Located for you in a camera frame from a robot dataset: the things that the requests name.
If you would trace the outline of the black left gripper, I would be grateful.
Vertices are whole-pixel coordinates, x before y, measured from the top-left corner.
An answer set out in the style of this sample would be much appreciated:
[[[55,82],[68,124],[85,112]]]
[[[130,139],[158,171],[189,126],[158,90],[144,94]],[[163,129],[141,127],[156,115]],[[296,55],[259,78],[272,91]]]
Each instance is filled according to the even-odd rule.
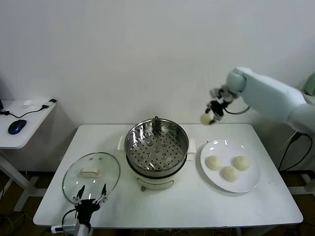
[[[81,200],[85,190],[85,185],[77,192],[77,195],[73,197],[73,203],[75,209],[78,212],[77,219],[80,224],[88,224],[92,217],[92,214],[100,209],[100,205],[104,204],[107,200],[106,183],[104,184],[101,195],[96,199]]]

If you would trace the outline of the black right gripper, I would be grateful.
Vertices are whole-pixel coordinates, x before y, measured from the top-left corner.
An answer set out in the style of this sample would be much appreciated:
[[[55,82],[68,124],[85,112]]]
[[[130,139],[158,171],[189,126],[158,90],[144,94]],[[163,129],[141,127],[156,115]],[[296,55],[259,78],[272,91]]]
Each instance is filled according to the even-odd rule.
[[[209,114],[210,112],[213,112],[211,114],[211,123],[219,122],[223,115],[223,107],[218,101],[211,101],[206,105],[205,113]]]

